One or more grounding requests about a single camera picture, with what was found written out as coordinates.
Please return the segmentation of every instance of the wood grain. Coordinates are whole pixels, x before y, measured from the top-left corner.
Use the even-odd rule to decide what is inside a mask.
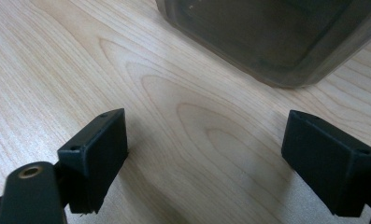
[[[172,28],[153,0],[0,0],[0,194],[124,107],[130,156],[69,223],[368,223],[332,217],[280,156],[290,109],[371,146],[371,43],[316,86],[274,89]]]

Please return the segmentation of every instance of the light wood surface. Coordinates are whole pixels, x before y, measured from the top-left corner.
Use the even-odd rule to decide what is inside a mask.
[[[368,223],[333,217],[280,156],[290,109],[371,146],[371,43],[316,86],[273,89],[172,28],[153,0],[0,0],[6,176],[125,108],[130,155],[69,223]]]

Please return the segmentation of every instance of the screw hole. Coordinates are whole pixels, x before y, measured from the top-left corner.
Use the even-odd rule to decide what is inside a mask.
[[[71,148],[72,151],[80,150],[80,146],[72,146]]]
[[[31,178],[31,177],[34,177],[34,176],[38,175],[40,172],[42,172],[42,167],[31,166],[31,167],[23,169],[19,173],[19,178],[21,178],[21,179]]]
[[[369,153],[371,153],[369,150],[366,150],[366,149],[357,149],[357,151],[365,155],[368,155]]]

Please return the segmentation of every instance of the translucent container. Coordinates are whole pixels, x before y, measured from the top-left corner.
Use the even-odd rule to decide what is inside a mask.
[[[156,0],[165,19],[258,80],[315,84],[371,40],[371,0]]]

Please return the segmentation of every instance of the dark plastic container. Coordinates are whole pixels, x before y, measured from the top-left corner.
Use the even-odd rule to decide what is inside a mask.
[[[371,40],[371,0],[156,0],[165,19],[258,80],[315,84]]]

